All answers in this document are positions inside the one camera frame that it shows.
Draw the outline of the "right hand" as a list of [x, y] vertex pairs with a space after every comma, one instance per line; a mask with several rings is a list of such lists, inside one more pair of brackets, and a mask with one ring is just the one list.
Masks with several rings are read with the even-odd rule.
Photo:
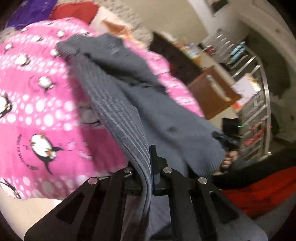
[[220, 168], [221, 169], [228, 169], [233, 162], [238, 159], [239, 152], [237, 150], [227, 151], [225, 158], [223, 159]]

